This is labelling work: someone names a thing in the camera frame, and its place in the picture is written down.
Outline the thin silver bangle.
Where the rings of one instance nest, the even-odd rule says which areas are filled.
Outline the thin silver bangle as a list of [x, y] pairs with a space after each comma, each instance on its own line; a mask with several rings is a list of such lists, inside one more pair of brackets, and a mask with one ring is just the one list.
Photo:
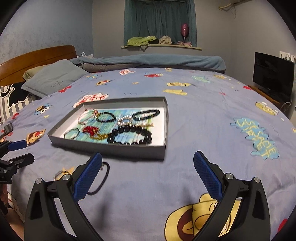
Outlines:
[[77, 138], [79, 136], [79, 134], [80, 134], [79, 128], [72, 128], [72, 129], [66, 131], [65, 133], [63, 133], [63, 138], [73, 140], [73, 139]]

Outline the black white striped pillow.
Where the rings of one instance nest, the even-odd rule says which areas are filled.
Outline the black white striped pillow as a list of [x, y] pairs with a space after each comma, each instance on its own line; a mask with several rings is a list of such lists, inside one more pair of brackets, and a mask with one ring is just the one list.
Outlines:
[[22, 89], [24, 83], [1, 86], [1, 124], [37, 99], [35, 95]]

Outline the olive pillow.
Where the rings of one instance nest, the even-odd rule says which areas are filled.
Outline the olive pillow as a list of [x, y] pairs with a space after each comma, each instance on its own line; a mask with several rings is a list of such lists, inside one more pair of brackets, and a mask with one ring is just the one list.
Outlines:
[[34, 75], [36, 75], [39, 71], [41, 71], [43, 68], [45, 68], [47, 65], [37, 66], [31, 69], [28, 69], [24, 72], [22, 78], [25, 81], [29, 81]]

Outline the grey-blue pillow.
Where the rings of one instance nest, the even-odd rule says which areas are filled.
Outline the grey-blue pillow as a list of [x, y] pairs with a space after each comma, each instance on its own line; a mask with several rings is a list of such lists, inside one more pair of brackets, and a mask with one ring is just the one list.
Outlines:
[[59, 60], [37, 72], [21, 89], [43, 98], [53, 94], [87, 75], [88, 72], [69, 60]]

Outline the cartoon print blue bedsheet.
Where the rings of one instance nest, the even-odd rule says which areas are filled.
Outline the cartoon print blue bedsheet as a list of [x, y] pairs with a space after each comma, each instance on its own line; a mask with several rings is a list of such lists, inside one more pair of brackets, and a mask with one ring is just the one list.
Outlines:
[[79, 202], [105, 240], [189, 240], [216, 205], [193, 166], [196, 151], [236, 178], [259, 177], [266, 193], [271, 235], [295, 207], [295, 127], [262, 96], [237, 80], [209, 71], [143, 68], [94, 73], [22, 109], [12, 119], [8, 140], [40, 139], [8, 153], [4, 160], [31, 153], [9, 190], [24, 213], [33, 182], [73, 169], [89, 153], [54, 146], [49, 131], [85, 102], [165, 97], [168, 132], [163, 160], [103, 156], [104, 171], [93, 196]]

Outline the printed blue-green paper sheet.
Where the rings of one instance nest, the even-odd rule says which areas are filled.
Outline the printed blue-green paper sheet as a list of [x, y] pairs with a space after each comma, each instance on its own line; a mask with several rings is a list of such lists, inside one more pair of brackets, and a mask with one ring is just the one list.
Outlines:
[[165, 112], [164, 108], [86, 109], [67, 131], [72, 128], [80, 130], [75, 141], [161, 146], [165, 142]]

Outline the grey shallow cardboard tray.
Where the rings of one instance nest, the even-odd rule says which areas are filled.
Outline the grey shallow cardboard tray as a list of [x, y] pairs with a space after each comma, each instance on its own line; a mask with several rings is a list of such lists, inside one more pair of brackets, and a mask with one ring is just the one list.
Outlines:
[[85, 102], [73, 108], [48, 133], [52, 144], [105, 156], [163, 160], [168, 132], [165, 97]]

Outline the teal folded blanket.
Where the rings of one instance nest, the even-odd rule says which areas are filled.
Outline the teal folded blanket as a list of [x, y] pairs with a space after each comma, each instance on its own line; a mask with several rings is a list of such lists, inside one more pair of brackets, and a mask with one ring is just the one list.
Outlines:
[[70, 59], [70, 62], [89, 73], [154, 67], [226, 72], [225, 62], [219, 56], [138, 54], [104, 58], [79, 57]]

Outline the black flat monitor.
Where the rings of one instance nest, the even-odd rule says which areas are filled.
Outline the black flat monitor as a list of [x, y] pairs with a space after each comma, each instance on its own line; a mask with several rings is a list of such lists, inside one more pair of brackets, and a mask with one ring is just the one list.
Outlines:
[[272, 98], [288, 102], [292, 96], [295, 65], [269, 54], [256, 52], [252, 81]]

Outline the green cloth on shelf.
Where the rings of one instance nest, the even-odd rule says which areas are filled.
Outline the green cloth on shelf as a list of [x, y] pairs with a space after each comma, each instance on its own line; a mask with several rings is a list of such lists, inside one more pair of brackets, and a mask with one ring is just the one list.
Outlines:
[[142, 45], [148, 45], [150, 42], [157, 40], [155, 36], [146, 36], [146, 37], [132, 37], [128, 39], [128, 46], [140, 47]]

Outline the wooden window shelf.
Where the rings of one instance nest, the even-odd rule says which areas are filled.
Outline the wooden window shelf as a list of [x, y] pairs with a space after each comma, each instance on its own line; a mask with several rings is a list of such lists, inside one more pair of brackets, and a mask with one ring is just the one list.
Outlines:
[[182, 49], [189, 49], [189, 50], [197, 50], [197, 51], [202, 51], [202, 48], [200, 47], [193, 47], [193, 46], [185, 46], [185, 45], [161, 45], [161, 44], [148, 44], [148, 45], [142, 45], [142, 46], [121, 46], [121, 49], [127, 49], [127, 48], [142, 48], [147, 49], [148, 47], [152, 48], [182, 48]]

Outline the beige cloth on shelf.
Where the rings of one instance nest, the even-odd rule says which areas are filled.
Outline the beige cloth on shelf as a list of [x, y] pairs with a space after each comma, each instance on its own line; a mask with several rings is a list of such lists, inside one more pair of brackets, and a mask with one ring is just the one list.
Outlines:
[[159, 39], [159, 44], [160, 45], [171, 45], [172, 44], [171, 38], [167, 35], [164, 35]]

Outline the dark green curtain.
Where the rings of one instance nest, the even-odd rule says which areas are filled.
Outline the dark green curtain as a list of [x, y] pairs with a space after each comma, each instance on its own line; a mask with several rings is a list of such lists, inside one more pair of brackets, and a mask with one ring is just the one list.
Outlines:
[[173, 43], [182, 41], [182, 24], [188, 24], [186, 40], [197, 46], [194, 1], [125, 1], [124, 44], [132, 37], [167, 35]]

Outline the purple balloon ornament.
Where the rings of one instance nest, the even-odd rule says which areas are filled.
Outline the purple balloon ornament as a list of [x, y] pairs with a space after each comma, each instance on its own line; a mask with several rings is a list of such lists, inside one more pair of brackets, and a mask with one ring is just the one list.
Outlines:
[[181, 26], [181, 35], [183, 37], [184, 43], [186, 42], [186, 37], [189, 35], [189, 26], [188, 24], [184, 23]]

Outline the wall socket strip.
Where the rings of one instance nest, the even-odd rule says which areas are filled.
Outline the wall socket strip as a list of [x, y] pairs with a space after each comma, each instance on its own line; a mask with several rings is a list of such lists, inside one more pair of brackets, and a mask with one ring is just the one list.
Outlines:
[[279, 57], [288, 61], [293, 62], [294, 64], [296, 63], [296, 58], [295, 55], [286, 53], [284, 51], [279, 51]]

